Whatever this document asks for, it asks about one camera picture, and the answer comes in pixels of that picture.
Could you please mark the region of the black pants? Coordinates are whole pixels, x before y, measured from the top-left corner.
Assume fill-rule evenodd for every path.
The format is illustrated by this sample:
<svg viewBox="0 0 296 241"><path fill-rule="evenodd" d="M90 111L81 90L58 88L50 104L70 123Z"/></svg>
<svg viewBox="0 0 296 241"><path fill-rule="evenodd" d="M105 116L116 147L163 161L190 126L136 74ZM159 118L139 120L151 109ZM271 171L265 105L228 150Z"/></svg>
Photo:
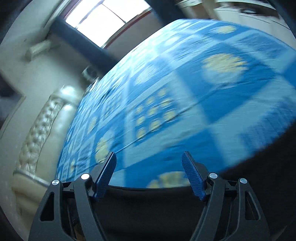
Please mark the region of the black pants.
<svg viewBox="0 0 296 241"><path fill-rule="evenodd" d="M107 240L190 240L204 208L189 186L110 186L90 203Z"/></svg>

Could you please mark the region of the cream tufted leather headboard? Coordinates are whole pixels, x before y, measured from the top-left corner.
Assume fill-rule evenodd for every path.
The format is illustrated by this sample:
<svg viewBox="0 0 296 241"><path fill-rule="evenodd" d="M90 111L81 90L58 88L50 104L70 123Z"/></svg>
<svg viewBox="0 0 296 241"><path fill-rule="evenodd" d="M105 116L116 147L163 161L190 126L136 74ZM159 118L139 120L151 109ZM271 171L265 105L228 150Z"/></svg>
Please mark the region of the cream tufted leather headboard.
<svg viewBox="0 0 296 241"><path fill-rule="evenodd" d="M11 185L22 213L35 215L55 179L62 147L83 94L69 85L54 91L32 124L22 144Z"/></svg>

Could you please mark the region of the blue patterned bed sheet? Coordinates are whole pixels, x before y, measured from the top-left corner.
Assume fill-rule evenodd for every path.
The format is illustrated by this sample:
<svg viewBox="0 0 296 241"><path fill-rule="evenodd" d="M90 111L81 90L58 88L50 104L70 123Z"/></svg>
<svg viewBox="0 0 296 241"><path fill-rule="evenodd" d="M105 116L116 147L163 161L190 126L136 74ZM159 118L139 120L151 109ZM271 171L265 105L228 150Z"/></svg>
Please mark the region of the blue patterned bed sheet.
<svg viewBox="0 0 296 241"><path fill-rule="evenodd" d="M262 31L177 20L124 56L82 98L56 177L76 180L114 152L110 184L186 186L182 153L225 171L295 121L295 50Z"/></svg>

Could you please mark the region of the small white fan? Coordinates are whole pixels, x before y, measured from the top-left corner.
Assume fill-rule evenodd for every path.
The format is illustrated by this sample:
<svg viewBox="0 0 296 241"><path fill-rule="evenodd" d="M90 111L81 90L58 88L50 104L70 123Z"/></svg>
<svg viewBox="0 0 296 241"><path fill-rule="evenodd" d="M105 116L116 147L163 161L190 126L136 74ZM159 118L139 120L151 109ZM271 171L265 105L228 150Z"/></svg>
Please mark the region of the small white fan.
<svg viewBox="0 0 296 241"><path fill-rule="evenodd" d="M98 73L92 66L87 66L82 71L82 76L89 82L93 82L97 77Z"/></svg>

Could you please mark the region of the dark blue curtain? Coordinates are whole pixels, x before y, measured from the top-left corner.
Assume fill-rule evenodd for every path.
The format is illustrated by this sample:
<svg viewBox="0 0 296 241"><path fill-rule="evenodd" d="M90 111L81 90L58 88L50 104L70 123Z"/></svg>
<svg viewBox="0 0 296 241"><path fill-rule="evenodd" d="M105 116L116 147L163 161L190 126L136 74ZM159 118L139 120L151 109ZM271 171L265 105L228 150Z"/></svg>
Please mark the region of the dark blue curtain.
<svg viewBox="0 0 296 241"><path fill-rule="evenodd" d="M63 18L55 18L50 26L50 31L82 54L103 74L109 72L119 62L107 50L98 47L85 35L66 23Z"/></svg>

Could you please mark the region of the bright window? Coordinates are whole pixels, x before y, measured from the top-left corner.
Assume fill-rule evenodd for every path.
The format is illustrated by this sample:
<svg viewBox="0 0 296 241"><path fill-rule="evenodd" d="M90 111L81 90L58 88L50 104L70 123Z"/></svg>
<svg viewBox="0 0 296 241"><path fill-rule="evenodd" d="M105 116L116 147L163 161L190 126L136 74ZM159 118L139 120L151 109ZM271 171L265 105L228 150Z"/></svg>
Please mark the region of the bright window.
<svg viewBox="0 0 296 241"><path fill-rule="evenodd" d="M147 12L146 1L79 1L66 17L66 23L99 47L123 27Z"/></svg>

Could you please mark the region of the white cabinet furniture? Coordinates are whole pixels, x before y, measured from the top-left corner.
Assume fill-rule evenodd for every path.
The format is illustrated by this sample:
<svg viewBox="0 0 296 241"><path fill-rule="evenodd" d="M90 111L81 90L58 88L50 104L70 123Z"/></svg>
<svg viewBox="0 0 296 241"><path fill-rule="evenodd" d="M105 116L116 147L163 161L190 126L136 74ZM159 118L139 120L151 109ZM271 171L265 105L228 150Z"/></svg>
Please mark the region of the white cabinet furniture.
<svg viewBox="0 0 296 241"><path fill-rule="evenodd" d="M188 18L214 19L238 24L263 21L274 28L290 30L283 17L268 1L176 1Z"/></svg>

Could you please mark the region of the white wall air conditioner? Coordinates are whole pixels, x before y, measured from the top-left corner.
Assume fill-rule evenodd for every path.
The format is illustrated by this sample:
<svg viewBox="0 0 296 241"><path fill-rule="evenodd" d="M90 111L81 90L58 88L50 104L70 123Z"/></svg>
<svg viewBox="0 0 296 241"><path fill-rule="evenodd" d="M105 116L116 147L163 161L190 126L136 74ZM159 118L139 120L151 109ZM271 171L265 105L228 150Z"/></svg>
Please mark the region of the white wall air conditioner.
<svg viewBox="0 0 296 241"><path fill-rule="evenodd" d="M39 42L36 45L30 47L25 53L25 59L27 61L32 61L35 57L39 56L40 54L48 52L52 47L51 40L44 40Z"/></svg>

